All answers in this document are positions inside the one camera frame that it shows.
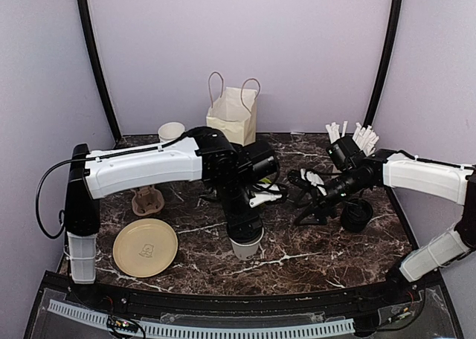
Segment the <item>white paper coffee cup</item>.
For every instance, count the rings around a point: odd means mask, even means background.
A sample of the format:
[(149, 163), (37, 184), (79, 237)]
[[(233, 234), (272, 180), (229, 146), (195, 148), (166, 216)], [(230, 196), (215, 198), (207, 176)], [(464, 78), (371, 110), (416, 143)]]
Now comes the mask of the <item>white paper coffee cup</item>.
[(260, 235), (249, 242), (236, 242), (230, 238), (235, 257), (242, 261), (251, 260), (258, 251), (258, 247), (260, 246), (264, 234), (265, 230), (262, 229)]

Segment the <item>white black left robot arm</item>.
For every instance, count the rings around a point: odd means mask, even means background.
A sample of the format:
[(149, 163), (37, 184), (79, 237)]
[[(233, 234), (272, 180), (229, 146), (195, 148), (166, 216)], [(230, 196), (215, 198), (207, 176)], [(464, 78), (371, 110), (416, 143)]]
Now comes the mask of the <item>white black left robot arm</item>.
[(67, 236), (70, 275), (75, 292), (89, 306), (99, 306), (105, 291), (96, 280), (99, 200), (124, 190), (175, 181), (202, 181), (216, 191), (228, 237), (238, 245), (255, 244), (264, 234), (258, 206), (284, 199), (279, 187), (262, 180), (279, 174), (274, 150), (265, 141), (247, 146), (230, 142), (223, 132), (199, 126), (167, 143), (127, 149), (91, 151), (74, 147), (71, 159), (50, 170), (69, 167), (62, 227)]

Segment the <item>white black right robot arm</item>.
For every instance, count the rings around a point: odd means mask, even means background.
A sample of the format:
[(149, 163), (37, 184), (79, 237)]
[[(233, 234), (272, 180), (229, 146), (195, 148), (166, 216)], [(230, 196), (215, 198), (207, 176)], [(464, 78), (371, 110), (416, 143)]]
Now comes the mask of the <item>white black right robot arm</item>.
[(388, 271), (379, 297), (388, 305), (408, 293), (408, 284), (475, 252), (475, 166), (451, 164), (412, 155), (405, 150), (378, 149), (365, 153), (350, 136), (326, 149), (336, 172), (310, 168), (289, 171), (289, 182), (311, 196), (296, 225), (324, 225), (338, 204), (364, 190), (382, 187), (407, 193), (432, 204), (446, 202), (460, 212), (437, 226), (425, 245), (402, 257)]

